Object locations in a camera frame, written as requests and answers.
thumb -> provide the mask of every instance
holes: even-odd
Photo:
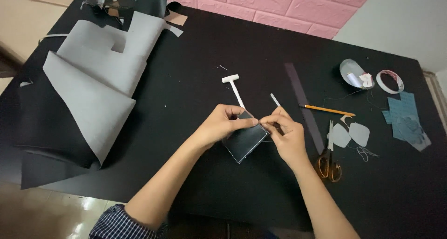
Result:
[[[231,121],[231,131],[235,131],[242,128],[254,127],[257,125],[257,119],[237,119]]]
[[[278,144],[278,142],[281,140],[281,134],[278,132],[278,130],[276,129],[276,127],[274,127],[273,125],[269,124],[269,123],[263,123],[262,127],[264,127],[265,129],[267,129],[267,131],[269,131],[270,136],[273,140],[273,142],[275,142],[275,144]]]

tape roll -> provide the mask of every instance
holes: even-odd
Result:
[[[394,79],[394,81],[396,81],[399,90],[398,90],[398,91],[394,91],[394,90],[388,88],[388,87],[383,83],[383,81],[382,81],[382,78],[381,78],[382,74],[387,74],[388,76],[392,77],[392,78]],[[384,91],[386,91],[386,92],[388,92],[388,93],[390,93],[390,94],[397,94],[397,93],[400,93],[400,92],[402,92],[402,91],[404,90],[404,82],[402,82],[402,79],[400,78],[399,75],[397,75],[396,73],[394,73],[394,72],[391,71],[391,70],[387,70],[387,69],[386,69],[386,70],[383,70],[383,71],[379,72],[379,73],[377,74],[377,76],[376,76],[376,81],[377,81],[377,84],[378,84]]]

gold scissors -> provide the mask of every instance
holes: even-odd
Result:
[[[321,156],[315,163],[315,170],[321,179],[328,178],[332,182],[337,182],[342,177],[342,167],[336,162],[332,162],[333,146],[333,122],[329,122],[329,143],[328,147],[323,151]]]

hand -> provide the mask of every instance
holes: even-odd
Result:
[[[294,122],[284,108],[278,106],[272,115],[262,118],[259,123],[270,132],[279,155],[292,170],[310,163],[306,152],[303,125]],[[273,126],[274,123],[281,126],[284,135],[278,132]]]
[[[191,137],[198,145],[209,149],[229,133],[257,125],[257,119],[230,120],[232,116],[238,116],[244,111],[239,106],[219,104]]]

yellow pencil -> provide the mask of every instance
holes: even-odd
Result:
[[[312,105],[299,105],[299,106],[304,107],[304,108],[314,109],[314,110],[324,110],[324,111],[328,111],[328,112],[334,112],[334,113],[338,113],[338,114],[342,114],[342,115],[348,115],[351,117],[355,116],[355,114],[353,114],[353,113],[340,111],[340,110],[331,110],[331,109],[326,109],[326,108],[312,106]]]

